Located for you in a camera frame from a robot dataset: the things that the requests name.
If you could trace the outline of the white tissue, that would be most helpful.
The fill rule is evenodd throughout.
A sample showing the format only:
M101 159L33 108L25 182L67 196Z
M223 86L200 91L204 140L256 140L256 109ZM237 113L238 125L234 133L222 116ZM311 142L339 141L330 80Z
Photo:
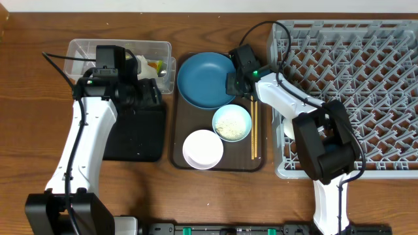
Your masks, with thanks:
M138 80L158 78L156 70L148 65L148 60L143 55L137 55L136 58L138 61Z

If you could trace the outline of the yellow green snack wrapper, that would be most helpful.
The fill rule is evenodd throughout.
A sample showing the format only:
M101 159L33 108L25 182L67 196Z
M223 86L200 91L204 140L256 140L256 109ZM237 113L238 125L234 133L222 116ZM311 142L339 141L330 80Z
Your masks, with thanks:
M148 61L148 65L153 67L156 70L156 73L159 74L161 72L163 62L161 60L150 60Z

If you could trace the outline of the dark blue plate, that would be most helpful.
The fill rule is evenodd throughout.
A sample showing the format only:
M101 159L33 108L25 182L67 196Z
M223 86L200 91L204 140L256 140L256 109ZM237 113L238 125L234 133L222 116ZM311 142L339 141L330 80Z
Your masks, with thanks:
M180 95L197 108L220 108L235 98L227 94L226 88L227 75L234 71L233 62L223 54L197 53L180 67L177 87Z

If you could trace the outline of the light blue bowl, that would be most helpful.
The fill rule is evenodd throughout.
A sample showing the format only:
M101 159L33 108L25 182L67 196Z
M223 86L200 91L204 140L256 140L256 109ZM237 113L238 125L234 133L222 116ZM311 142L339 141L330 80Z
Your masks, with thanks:
M243 138L236 140L236 141L232 141L232 140L226 140L222 137L220 137L220 135L215 131L215 124L216 121L223 115L225 114L238 114L241 115L245 120L246 120L246 134L244 135ZM249 114L249 112L243 108L242 106L236 105L236 104L228 104L225 106L222 106L221 108L219 108L213 118L212 118L212 128L214 130L214 132L224 141L227 142L239 142L243 139L245 139L245 137L247 137L247 135L251 132L251 116Z

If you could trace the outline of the rice food scraps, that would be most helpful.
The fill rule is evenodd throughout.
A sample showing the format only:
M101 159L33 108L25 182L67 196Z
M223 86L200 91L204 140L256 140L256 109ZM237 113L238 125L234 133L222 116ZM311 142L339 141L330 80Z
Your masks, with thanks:
M239 140L246 134L246 120L238 114L225 114L216 121L215 131L226 140Z

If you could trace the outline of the white cup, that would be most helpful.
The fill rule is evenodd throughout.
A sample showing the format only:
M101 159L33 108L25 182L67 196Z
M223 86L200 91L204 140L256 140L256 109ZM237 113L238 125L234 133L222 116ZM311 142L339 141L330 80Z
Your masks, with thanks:
M295 134L294 134L294 131L293 131L293 124L292 124L292 120L291 120L291 119L287 119L287 118L285 118L285 119L282 121L282 124L283 124L283 132L284 132L284 134L285 134L288 138L290 138L291 140L294 140L294 139L295 139Z

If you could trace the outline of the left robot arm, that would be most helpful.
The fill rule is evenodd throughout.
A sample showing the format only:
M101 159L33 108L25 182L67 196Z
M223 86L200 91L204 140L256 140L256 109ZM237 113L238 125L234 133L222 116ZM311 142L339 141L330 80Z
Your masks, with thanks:
M72 123L59 164L43 193L28 195L25 215L34 234L140 234L136 217L113 216L99 200L99 174L119 114L159 110L153 78L138 79L140 63L116 45L96 47L95 66L72 91Z

